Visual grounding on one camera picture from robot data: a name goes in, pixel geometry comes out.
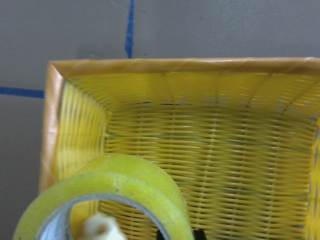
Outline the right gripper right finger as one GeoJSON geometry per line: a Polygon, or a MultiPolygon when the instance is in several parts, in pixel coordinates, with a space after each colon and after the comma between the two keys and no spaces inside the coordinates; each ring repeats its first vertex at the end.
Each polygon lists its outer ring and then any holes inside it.
{"type": "Polygon", "coordinates": [[[195,240],[207,240],[206,233],[203,229],[197,229],[193,231],[195,240]]]}

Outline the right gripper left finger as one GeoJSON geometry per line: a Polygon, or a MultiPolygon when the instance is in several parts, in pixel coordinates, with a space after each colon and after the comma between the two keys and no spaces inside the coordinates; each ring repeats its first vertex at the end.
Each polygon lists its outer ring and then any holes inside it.
{"type": "Polygon", "coordinates": [[[167,233],[161,230],[157,230],[156,240],[167,240],[167,233]]]}

